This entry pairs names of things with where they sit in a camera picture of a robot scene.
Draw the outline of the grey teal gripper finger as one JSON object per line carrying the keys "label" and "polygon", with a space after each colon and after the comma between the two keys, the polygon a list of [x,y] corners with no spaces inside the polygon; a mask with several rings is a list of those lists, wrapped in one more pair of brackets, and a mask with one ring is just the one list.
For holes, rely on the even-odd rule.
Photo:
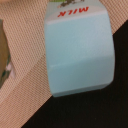
{"label": "grey teal gripper finger", "polygon": [[0,88],[13,71],[11,54],[7,38],[3,29],[3,21],[0,19]]}

